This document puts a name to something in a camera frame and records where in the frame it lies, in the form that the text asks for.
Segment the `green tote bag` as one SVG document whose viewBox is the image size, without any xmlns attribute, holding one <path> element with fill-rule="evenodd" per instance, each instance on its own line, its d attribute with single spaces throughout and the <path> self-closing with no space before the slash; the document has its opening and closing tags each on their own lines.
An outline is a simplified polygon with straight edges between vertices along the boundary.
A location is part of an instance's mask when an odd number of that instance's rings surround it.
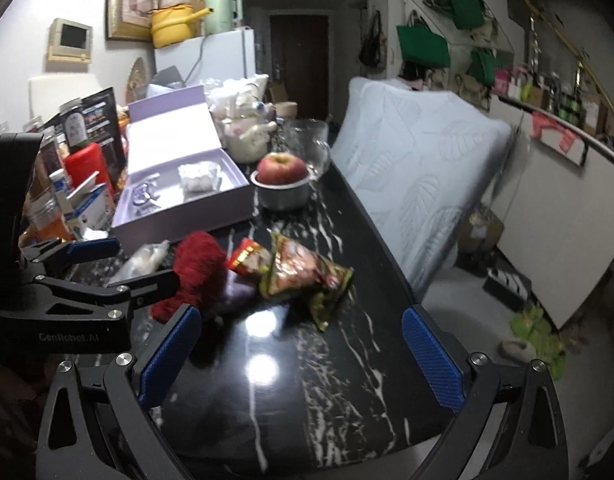
<svg viewBox="0 0 614 480">
<path fill-rule="evenodd" d="M 406 24 L 397 26 L 402 58 L 425 68 L 448 68 L 448 42 L 432 32 L 418 11 L 412 10 Z"/>
</svg>

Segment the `small red candy packet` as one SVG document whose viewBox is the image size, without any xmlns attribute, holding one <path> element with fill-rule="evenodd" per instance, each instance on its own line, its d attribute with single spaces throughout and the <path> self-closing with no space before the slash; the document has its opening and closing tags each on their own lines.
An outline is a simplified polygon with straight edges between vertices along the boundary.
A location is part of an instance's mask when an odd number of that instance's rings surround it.
<svg viewBox="0 0 614 480">
<path fill-rule="evenodd" d="M 271 266 L 272 255 L 256 240 L 244 238 L 241 245 L 232 252 L 228 261 L 228 269 L 244 278 L 260 280 Z"/>
</svg>

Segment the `purple sachet with tassel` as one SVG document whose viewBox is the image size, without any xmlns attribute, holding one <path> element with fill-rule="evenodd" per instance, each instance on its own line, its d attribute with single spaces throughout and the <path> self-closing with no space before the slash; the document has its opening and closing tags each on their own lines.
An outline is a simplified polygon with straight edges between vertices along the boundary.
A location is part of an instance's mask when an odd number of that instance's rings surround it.
<svg viewBox="0 0 614 480">
<path fill-rule="evenodd" d="M 155 205 L 158 200 L 158 179 L 160 174 L 151 174 L 139 182 L 132 192 L 132 205 L 135 207 L 145 207 Z"/>
</svg>

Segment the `white printed bread packet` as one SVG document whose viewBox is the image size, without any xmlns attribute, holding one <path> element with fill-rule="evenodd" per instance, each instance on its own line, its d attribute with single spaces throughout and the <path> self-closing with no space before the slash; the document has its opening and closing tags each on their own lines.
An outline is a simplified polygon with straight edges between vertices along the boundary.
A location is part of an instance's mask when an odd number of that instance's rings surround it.
<svg viewBox="0 0 614 480">
<path fill-rule="evenodd" d="M 204 160 L 194 164 L 181 165 L 178 168 L 183 192 L 200 194 L 218 191 L 221 183 L 222 169 L 218 162 Z"/>
</svg>

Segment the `white purple GOZK snack packet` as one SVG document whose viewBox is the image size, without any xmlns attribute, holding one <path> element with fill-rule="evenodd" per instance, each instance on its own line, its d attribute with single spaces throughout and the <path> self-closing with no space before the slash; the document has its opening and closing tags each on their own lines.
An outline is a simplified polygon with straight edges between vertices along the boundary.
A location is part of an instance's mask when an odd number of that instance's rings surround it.
<svg viewBox="0 0 614 480">
<path fill-rule="evenodd" d="M 216 307 L 217 312 L 219 314 L 236 312 L 254 301 L 257 294 L 258 286 L 255 283 L 229 270 L 226 272 L 226 282 Z"/>
</svg>

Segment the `open lavender gift box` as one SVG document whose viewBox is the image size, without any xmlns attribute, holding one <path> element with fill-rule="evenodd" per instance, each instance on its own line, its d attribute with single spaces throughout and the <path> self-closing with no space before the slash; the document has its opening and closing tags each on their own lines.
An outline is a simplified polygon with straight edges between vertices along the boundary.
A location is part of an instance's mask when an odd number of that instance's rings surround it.
<svg viewBox="0 0 614 480">
<path fill-rule="evenodd" d="M 254 215 L 254 188 L 223 151 L 205 100 L 194 86 L 151 96 L 129 105 L 128 180 L 110 232 L 127 254 L 144 244 L 180 242 L 195 231 L 212 232 Z M 210 160 L 221 166 L 218 191 L 186 194 L 178 168 Z M 132 205 L 134 187 L 160 174 L 155 205 Z"/>
</svg>

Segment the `colourful shrimp snack packet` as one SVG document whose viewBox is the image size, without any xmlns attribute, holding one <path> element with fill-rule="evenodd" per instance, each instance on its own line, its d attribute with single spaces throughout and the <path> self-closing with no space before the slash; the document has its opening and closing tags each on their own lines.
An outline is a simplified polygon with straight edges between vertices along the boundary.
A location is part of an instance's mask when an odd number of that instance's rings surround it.
<svg viewBox="0 0 614 480">
<path fill-rule="evenodd" d="M 272 256 L 259 291 L 267 300 L 305 299 L 314 324 L 325 332 L 346 294 L 354 269 L 341 266 L 297 240 L 271 232 Z"/>
</svg>

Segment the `dark jar white lid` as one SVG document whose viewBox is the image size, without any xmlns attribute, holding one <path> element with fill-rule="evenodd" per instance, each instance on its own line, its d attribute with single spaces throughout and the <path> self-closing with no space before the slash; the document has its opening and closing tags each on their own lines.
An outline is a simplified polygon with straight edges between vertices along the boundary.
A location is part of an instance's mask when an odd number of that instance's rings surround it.
<svg viewBox="0 0 614 480">
<path fill-rule="evenodd" d="M 78 152 L 89 144 L 82 99 L 71 100 L 60 107 L 60 123 L 71 153 Z"/>
</svg>

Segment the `black printed package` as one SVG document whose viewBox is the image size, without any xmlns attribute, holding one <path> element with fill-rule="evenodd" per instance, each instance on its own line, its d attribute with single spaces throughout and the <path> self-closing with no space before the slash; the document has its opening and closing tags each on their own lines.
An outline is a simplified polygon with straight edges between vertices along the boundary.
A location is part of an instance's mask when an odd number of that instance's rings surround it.
<svg viewBox="0 0 614 480">
<path fill-rule="evenodd" d="M 83 115 L 86 121 L 89 143 L 97 143 L 101 147 L 115 193 L 127 159 L 126 154 L 124 154 L 124 146 L 122 145 L 114 90 L 107 88 L 85 98 L 77 99 L 82 99 Z M 48 125 L 55 128 L 55 133 L 63 140 L 63 144 L 68 149 L 62 124 L 60 123 L 60 112 L 48 122 Z"/>
</svg>

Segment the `red apple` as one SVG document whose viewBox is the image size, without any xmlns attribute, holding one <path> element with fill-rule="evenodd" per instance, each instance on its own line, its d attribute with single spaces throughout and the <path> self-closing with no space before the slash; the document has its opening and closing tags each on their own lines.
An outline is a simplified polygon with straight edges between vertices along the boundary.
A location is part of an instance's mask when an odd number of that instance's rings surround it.
<svg viewBox="0 0 614 480">
<path fill-rule="evenodd" d="M 306 163 L 290 153 L 270 153 L 257 166 L 257 181 L 267 185 L 286 185 L 309 175 Z"/>
</svg>

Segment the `grey metal bowl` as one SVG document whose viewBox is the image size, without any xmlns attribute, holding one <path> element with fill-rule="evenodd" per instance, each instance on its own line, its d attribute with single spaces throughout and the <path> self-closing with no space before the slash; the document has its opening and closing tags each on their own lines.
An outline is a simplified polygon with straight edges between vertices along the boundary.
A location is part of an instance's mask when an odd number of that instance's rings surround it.
<svg viewBox="0 0 614 480">
<path fill-rule="evenodd" d="M 310 197 L 311 177 L 290 184 L 264 184 L 258 180 L 258 171 L 250 175 L 256 188 L 258 202 L 266 209 L 282 212 L 305 206 Z"/>
</svg>

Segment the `blue white medicine box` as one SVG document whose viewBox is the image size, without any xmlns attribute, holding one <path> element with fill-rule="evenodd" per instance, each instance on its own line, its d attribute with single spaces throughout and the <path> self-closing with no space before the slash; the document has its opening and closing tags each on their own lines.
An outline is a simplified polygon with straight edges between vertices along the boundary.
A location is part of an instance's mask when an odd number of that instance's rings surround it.
<svg viewBox="0 0 614 480">
<path fill-rule="evenodd" d="M 69 191 L 65 183 L 54 183 L 54 195 L 67 227 L 76 240 L 90 240 L 96 232 L 107 231 L 115 204 L 105 183 L 98 183 L 98 171 Z"/>
</svg>

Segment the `wall intercom panel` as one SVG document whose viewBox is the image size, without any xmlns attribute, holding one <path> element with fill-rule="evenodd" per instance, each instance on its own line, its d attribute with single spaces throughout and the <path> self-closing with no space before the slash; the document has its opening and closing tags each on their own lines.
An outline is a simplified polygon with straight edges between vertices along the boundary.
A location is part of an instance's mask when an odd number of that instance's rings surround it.
<svg viewBox="0 0 614 480">
<path fill-rule="evenodd" d="M 91 62 L 93 28 L 91 26 L 56 18 L 48 37 L 46 59 L 49 62 Z"/>
</svg>

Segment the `red fuzzy scrunchie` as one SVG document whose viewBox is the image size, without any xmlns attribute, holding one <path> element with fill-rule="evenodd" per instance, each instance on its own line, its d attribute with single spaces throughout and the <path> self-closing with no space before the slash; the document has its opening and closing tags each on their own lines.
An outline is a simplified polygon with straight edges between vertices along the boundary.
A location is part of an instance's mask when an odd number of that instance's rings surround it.
<svg viewBox="0 0 614 480">
<path fill-rule="evenodd" d="M 180 278 L 173 297 L 150 306 L 155 321 L 167 323 L 184 304 L 201 311 L 213 309 L 226 287 L 226 253 L 218 240 L 207 232 L 196 231 L 178 245 L 172 270 Z"/>
</svg>

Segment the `clear zip bag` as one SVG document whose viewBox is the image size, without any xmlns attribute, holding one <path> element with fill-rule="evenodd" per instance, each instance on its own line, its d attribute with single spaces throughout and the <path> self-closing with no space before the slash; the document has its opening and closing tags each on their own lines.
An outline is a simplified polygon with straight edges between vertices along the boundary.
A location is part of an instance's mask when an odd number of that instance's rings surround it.
<svg viewBox="0 0 614 480">
<path fill-rule="evenodd" d="M 142 245 L 107 281 L 106 287 L 156 272 L 167 257 L 169 248 L 169 240 Z"/>
</svg>

